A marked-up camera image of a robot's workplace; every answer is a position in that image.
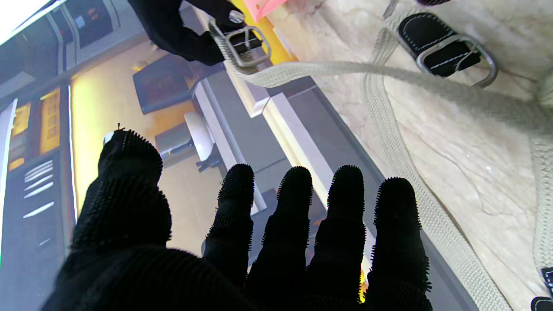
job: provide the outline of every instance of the window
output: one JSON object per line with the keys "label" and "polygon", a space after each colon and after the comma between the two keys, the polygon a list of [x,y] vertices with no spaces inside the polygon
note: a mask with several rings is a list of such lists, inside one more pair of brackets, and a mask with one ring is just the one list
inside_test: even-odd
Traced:
{"label": "window", "polygon": [[60,145],[60,89],[44,95],[42,101],[42,128],[40,131],[40,155]]}

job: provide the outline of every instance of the black leather strap tab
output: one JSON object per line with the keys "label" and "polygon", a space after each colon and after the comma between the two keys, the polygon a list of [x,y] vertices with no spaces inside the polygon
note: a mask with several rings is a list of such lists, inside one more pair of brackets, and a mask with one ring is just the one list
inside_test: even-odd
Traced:
{"label": "black leather strap tab", "polygon": [[[418,13],[405,18],[399,24],[399,36],[416,59],[423,51],[456,35],[446,23],[431,13]],[[473,51],[466,43],[453,42],[430,54],[424,61],[432,74],[447,77],[458,70],[466,69],[480,62],[480,53]]]}
{"label": "black leather strap tab", "polygon": [[536,297],[532,299],[530,311],[553,311],[553,302],[549,297]]}
{"label": "black leather strap tab", "polygon": [[451,0],[416,0],[423,6],[437,6],[438,4],[446,3]]}
{"label": "black leather strap tab", "polygon": [[549,290],[549,296],[553,298],[553,267],[542,269],[541,274],[544,277],[545,287]]}

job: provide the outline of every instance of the white stitching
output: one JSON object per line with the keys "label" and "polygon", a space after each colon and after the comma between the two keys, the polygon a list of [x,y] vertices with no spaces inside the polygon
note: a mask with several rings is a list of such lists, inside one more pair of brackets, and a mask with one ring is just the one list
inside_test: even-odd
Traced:
{"label": "white stitching", "polygon": [[550,299],[539,299],[538,301],[536,301],[536,304],[534,304],[534,311],[538,311],[538,304],[540,302],[543,302],[543,301],[548,301],[550,302],[551,300]]}
{"label": "white stitching", "polygon": [[445,64],[451,62],[452,60],[458,59],[458,58],[463,57],[463,56],[465,56],[465,55],[467,55],[467,54],[468,54],[468,52],[463,53],[463,54],[460,54],[460,55],[457,55],[457,56],[454,57],[454,58],[450,58],[450,59],[444,61],[443,63],[439,63],[439,64],[437,64],[437,65],[435,65],[435,66],[430,67],[430,70],[432,70],[432,69],[434,69],[434,68],[438,68],[438,67],[440,67],[441,65],[445,65]]}
{"label": "white stitching", "polygon": [[[415,44],[415,42],[413,42],[413,40],[411,39],[411,37],[407,34],[407,30],[406,30],[406,29],[407,29],[407,26],[409,25],[410,22],[412,22],[412,21],[415,20],[415,19],[422,18],[422,17],[431,18],[431,19],[437,21],[437,22],[440,23],[442,26],[444,26],[444,28],[445,28],[446,30],[449,30],[449,32],[448,32],[446,35],[444,35],[443,37],[441,37],[440,39],[436,39],[436,40],[434,40],[434,41],[432,41],[432,42],[430,42],[430,43],[427,43],[427,44],[425,44],[425,45],[423,45],[423,46],[421,46],[421,47],[418,47],[418,46]],[[444,22],[442,22],[441,20],[439,20],[437,16],[435,16],[435,15],[430,15],[430,14],[417,15],[416,17],[414,17],[414,18],[412,18],[412,19],[409,19],[409,20],[407,21],[407,23],[405,23],[405,25],[403,25],[403,35],[404,35],[405,38],[409,41],[409,43],[413,46],[413,48],[415,48],[416,51],[421,50],[421,49],[423,49],[423,48],[425,48],[425,47],[427,47],[427,46],[429,46],[429,45],[433,45],[433,44],[435,44],[436,42],[441,41],[441,40],[443,40],[443,39],[449,37],[449,36],[452,35],[452,34],[453,34],[453,29],[449,28]]]}
{"label": "white stitching", "polygon": [[549,285],[549,291],[551,291],[551,293],[553,293],[553,283],[551,282],[549,275],[552,273],[553,271],[547,271],[544,273],[545,279],[547,280],[547,285]]}

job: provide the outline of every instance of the finger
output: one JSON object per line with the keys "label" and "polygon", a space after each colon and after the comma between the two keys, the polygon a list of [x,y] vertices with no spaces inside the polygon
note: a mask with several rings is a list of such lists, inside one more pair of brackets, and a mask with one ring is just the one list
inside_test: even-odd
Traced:
{"label": "finger", "polygon": [[205,241],[204,259],[232,283],[244,286],[253,222],[253,171],[249,165],[233,166],[223,180],[215,220]]}
{"label": "finger", "polygon": [[407,180],[390,178],[380,186],[374,224],[377,237],[366,303],[379,309],[393,299],[400,309],[431,308],[425,297],[430,289],[429,263],[420,238],[415,192]]}
{"label": "finger", "polygon": [[312,294],[357,303],[365,242],[363,211],[363,174],[350,165],[341,167],[334,175],[327,217],[317,232],[315,255],[307,269]]}
{"label": "finger", "polygon": [[247,291],[257,300],[272,298],[266,297],[268,292],[271,296],[293,296],[304,287],[312,194],[309,171],[291,168],[280,185],[278,205],[265,226],[263,248],[246,281]]}
{"label": "finger", "polygon": [[165,246],[171,213],[158,189],[159,153],[134,131],[117,130],[102,149],[98,178],[87,189],[73,232],[75,251]]}

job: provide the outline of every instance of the floor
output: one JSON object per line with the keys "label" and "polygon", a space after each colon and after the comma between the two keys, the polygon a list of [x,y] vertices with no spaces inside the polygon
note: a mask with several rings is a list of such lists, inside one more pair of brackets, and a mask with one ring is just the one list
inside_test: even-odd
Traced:
{"label": "floor", "polygon": [[[371,61],[382,16],[413,0],[289,0],[269,19],[301,61]],[[530,99],[535,81],[553,65],[553,3],[453,0],[429,10],[477,38],[502,69],[488,89]],[[388,66],[418,71],[397,48]],[[483,69],[453,79],[472,84]],[[385,176],[391,175],[361,103],[362,75],[314,77]],[[514,310],[546,295],[534,267],[535,181],[528,139],[489,118],[404,82],[387,78],[400,131],[424,180],[444,203]]]}

